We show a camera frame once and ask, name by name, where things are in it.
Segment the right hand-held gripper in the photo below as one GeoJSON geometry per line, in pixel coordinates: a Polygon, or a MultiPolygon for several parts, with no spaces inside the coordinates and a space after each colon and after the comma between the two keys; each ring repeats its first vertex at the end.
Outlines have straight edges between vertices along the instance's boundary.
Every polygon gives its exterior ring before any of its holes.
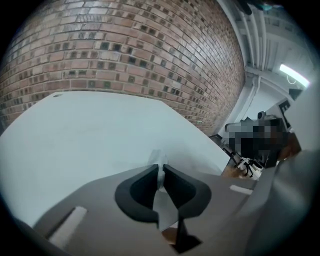
{"type": "Polygon", "coordinates": [[[282,119],[283,125],[287,132],[289,132],[292,129],[292,126],[290,125],[289,121],[285,117],[285,112],[291,107],[293,102],[298,98],[298,96],[302,93],[302,89],[289,89],[289,97],[286,97],[279,102],[277,102],[275,105],[273,105],[271,108],[269,108],[265,112],[265,118],[267,119],[282,119]]]}

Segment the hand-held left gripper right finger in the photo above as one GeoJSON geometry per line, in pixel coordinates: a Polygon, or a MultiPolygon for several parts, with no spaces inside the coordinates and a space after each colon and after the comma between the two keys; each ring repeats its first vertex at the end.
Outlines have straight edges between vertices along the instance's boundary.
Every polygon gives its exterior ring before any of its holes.
{"type": "Polygon", "coordinates": [[[177,235],[176,242],[172,246],[177,253],[185,253],[202,242],[194,235],[188,233],[185,219],[195,218],[207,208],[212,192],[207,184],[195,179],[166,164],[164,188],[177,209],[177,235]]]}

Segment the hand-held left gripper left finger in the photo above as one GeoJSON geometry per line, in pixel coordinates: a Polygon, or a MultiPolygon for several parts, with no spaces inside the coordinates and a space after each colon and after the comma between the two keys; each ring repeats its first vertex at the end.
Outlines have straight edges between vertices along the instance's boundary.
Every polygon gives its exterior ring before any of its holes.
{"type": "Polygon", "coordinates": [[[159,222],[159,214],[153,210],[158,190],[158,171],[159,166],[153,164],[116,187],[115,202],[132,220],[143,223],[159,222]]]}

